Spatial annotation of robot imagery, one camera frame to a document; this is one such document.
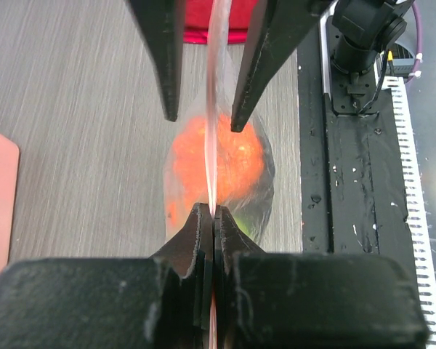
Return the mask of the orange pumpkin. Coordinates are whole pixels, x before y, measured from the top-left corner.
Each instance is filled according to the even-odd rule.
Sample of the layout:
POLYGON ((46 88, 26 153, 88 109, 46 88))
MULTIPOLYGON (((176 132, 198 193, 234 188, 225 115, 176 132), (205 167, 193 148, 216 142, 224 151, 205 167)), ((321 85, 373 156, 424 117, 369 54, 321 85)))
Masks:
MULTIPOLYGON (((205 119, 195 116, 172 143, 173 171, 185 192, 186 206, 208 201, 204 161, 205 119)), ((241 199, 251 192, 265 167, 264 151, 254 127, 230 131, 230 117, 221 114, 217 126, 217 203, 241 199)))

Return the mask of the clear pink zip top bag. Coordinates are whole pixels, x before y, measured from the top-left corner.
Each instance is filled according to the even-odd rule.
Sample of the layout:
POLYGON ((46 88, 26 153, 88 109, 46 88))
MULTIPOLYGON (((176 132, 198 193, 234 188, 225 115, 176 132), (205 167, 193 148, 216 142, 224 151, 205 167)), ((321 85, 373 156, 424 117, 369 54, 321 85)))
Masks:
POLYGON ((259 250, 273 206, 275 165, 260 118, 231 129, 230 13, 229 1, 212 4, 204 86, 164 165, 164 250, 182 282, 178 348, 222 346, 223 278, 234 252, 259 250))

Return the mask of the green pear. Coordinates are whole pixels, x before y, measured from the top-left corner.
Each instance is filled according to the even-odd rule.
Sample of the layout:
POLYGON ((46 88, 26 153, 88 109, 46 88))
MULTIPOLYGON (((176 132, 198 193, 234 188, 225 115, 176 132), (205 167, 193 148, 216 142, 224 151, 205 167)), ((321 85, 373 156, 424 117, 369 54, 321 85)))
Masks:
POLYGON ((238 228, 247 236, 252 238, 254 236, 252 223, 250 219, 244 216, 234 216, 234 220, 238 226, 238 228))

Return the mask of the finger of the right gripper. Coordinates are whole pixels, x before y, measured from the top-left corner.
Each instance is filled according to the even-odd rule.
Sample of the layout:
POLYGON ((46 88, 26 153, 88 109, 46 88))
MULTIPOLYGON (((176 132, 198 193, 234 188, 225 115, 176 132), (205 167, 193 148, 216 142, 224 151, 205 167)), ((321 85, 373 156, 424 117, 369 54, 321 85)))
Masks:
POLYGON ((181 90, 185 2, 128 0, 126 3, 155 68, 165 119, 175 122, 181 90))
POLYGON ((244 45, 232 107, 230 129, 247 125, 273 76, 319 23, 332 1, 258 1, 244 45))

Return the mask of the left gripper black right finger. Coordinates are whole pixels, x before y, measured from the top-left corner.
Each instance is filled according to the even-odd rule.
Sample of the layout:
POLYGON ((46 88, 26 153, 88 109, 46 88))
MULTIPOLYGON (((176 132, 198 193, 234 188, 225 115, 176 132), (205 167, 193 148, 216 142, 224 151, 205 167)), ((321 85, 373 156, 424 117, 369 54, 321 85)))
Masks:
POLYGON ((214 222, 218 348, 424 348, 417 288, 377 254, 261 250, 220 206, 214 222))

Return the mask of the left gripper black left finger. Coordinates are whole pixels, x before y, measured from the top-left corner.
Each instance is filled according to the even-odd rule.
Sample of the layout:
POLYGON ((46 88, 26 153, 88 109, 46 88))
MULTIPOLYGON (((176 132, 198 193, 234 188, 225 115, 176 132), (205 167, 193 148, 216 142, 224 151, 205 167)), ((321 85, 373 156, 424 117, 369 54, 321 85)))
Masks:
POLYGON ((11 264, 0 273, 0 348, 207 348, 211 227, 196 204, 148 258, 11 264))

